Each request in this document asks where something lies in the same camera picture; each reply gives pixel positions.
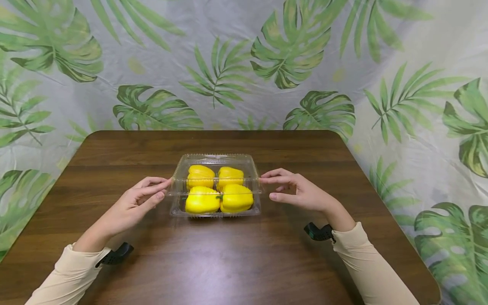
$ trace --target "wrist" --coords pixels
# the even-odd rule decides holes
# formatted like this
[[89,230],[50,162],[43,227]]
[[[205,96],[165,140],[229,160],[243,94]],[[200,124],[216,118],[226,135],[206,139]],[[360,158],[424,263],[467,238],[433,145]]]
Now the wrist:
[[349,232],[354,229],[356,222],[346,210],[346,208],[335,198],[324,204],[322,212],[329,222],[330,226],[339,232]]

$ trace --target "wooden table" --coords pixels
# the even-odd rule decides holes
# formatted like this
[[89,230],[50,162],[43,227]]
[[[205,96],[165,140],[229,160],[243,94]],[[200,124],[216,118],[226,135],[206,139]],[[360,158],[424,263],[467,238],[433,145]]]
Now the wooden table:
[[[258,171],[303,174],[362,221],[371,242],[421,304],[438,285],[341,139],[328,131],[100,131],[81,145],[0,264],[0,304],[23,304],[76,239],[145,176],[170,177],[185,153],[251,154]],[[135,250],[105,267],[81,304],[362,304],[329,242],[303,231],[322,215],[262,196],[262,214],[169,216],[171,198],[118,241]]]

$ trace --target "monstera leaf print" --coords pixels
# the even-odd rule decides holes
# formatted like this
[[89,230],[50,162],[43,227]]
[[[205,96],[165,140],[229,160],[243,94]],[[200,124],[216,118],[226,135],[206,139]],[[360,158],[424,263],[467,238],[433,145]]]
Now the monstera leaf print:
[[361,57],[361,39],[363,37],[364,25],[366,23],[366,36],[369,54],[371,58],[379,63],[381,61],[380,39],[389,47],[403,51],[403,44],[395,30],[386,21],[383,14],[402,20],[429,20],[432,16],[416,8],[413,5],[404,3],[402,0],[355,0],[341,37],[340,54],[344,53],[349,35],[351,34],[354,22],[354,51],[357,58]]
[[115,117],[125,130],[199,130],[203,122],[197,113],[173,93],[157,90],[145,101],[139,96],[151,89],[146,85],[119,87],[117,99],[124,105],[113,108]]
[[[338,133],[347,142],[352,136],[356,117],[354,105],[344,94],[337,91],[310,91],[300,101],[301,108],[295,108],[286,116],[284,130],[325,129]],[[333,96],[326,102],[319,102]]]
[[480,79],[459,88],[454,97],[470,117],[459,115],[446,102],[442,121],[449,128],[447,135],[462,139],[459,160],[476,175],[488,178],[488,107],[480,92]]
[[259,61],[251,64],[256,75],[273,78],[280,89],[294,88],[306,80],[322,61],[330,25],[346,2],[286,0],[282,21],[274,11],[261,28],[264,40],[254,40],[251,55]]
[[[415,219],[415,245],[438,283],[457,305],[488,304],[488,206],[472,205],[469,222],[460,207],[443,202]],[[435,228],[435,233],[424,230]]]
[[53,183],[51,175],[34,169],[24,172],[11,170],[0,179],[0,201],[7,206],[7,211],[0,216],[0,261],[46,197]]
[[254,122],[252,115],[247,116],[246,121],[242,121],[237,118],[237,122],[242,130],[274,130],[278,126],[278,123],[274,122],[267,125],[268,117],[264,117],[261,121]]
[[31,71],[48,71],[53,64],[78,82],[94,81],[103,69],[102,49],[90,34],[86,18],[72,0],[8,0],[19,14],[0,8],[0,48]]
[[[46,99],[45,96],[31,93],[41,82],[19,81],[24,69],[5,62],[5,55],[5,52],[0,51],[0,148],[23,136],[30,137],[42,146],[39,134],[51,132],[55,128],[42,124],[51,115],[50,111],[34,110]],[[7,63],[14,67],[9,69]]]
[[195,86],[183,81],[180,82],[188,90],[209,98],[211,97],[214,109],[215,101],[225,107],[235,109],[231,101],[243,101],[240,93],[250,93],[245,85],[254,83],[253,79],[245,75],[246,72],[252,70],[249,63],[247,65],[243,63],[250,57],[249,53],[242,52],[242,48],[248,44],[248,41],[241,41],[235,44],[227,52],[230,44],[231,40],[227,40],[221,45],[220,39],[218,37],[215,39],[211,56],[213,75],[208,69],[198,46],[195,46],[195,59],[201,74],[189,66],[186,69],[197,85]]
[[383,158],[380,157],[376,164],[376,168],[373,166],[369,168],[369,182],[371,182],[381,200],[383,200],[388,210],[390,210],[398,225],[413,226],[415,218],[408,215],[402,208],[417,204],[419,200],[410,195],[395,195],[398,191],[402,191],[404,187],[413,182],[412,179],[403,179],[397,182],[392,182],[391,175],[396,166],[397,163],[392,162],[383,170]]
[[185,33],[175,26],[172,22],[168,21],[166,18],[158,14],[155,10],[148,8],[144,4],[137,0],[91,0],[93,8],[102,21],[103,25],[106,27],[110,35],[120,44],[121,41],[117,32],[110,21],[110,18],[105,9],[104,2],[108,5],[108,9],[112,11],[117,21],[121,24],[124,30],[130,35],[130,37],[138,44],[144,46],[141,38],[137,36],[136,32],[131,28],[131,25],[125,18],[122,10],[125,14],[131,18],[132,22],[155,44],[170,51],[169,45],[162,39],[162,37],[148,24],[151,23],[154,26],[163,29],[164,31],[178,35],[185,36]]
[[432,130],[432,123],[424,115],[426,112],[441,114],[442,108],[434,104],[431,99],[449,99],[454,95],[453,91],[439,90],[441,87],[466,81],[465,77],[443,77],[432,80],[442,69],[426,72],[431,63],[417,70],[404,84],[400,91],[403,74],[407,63],[398,70],[390,92],[386,87],[384,78],[381,80],[379,100],[365,90],[365,94],[374,111],[380,116],[371,129],[380,123],[381,134],[385,144],[388,144],[388,134],[391,133],[398,142],[402,142],[402,131],[405,128],[408,135],[415,138],[414,123],[423,128]]

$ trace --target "beige sleeve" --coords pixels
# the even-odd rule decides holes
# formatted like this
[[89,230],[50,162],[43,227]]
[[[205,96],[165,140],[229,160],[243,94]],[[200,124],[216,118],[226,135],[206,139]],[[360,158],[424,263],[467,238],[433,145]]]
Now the beige sleeve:
[[349,232],[332,231],[336,251],[366,305],[419,305],[400,277],[367,239],[361,223]]
[[66,246],[53,272],[25,305],[77,304],[101,270],[95,265],[109,252],[109,248],[96,253],[75,252],[73,245]]

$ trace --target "bell pepper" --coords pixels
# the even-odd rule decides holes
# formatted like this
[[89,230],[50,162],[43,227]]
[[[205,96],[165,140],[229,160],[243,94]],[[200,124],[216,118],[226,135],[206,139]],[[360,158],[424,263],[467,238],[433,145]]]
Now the bell pepper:
[[224,187],[228,184],[243,185],[244,172],[229,166],[222,166],[219,169],[219,181],[217,182],[217,190],[222,192]]
[[249,210],[254,203],[250,189],[239,184],[227,184],[224,186],[220,204],[223,213],[237,213]]
[[192,214],[214,213],[220,207],[220,193],[206,186],[194,186],[186,198],[185,211]]
[[191,189],[195,186],[206,186],[206,187],[213,187],[214,184],[215,173],[210,168],[195,164],[190,166],[188,169],[188,177],[186,181],[186,187]]

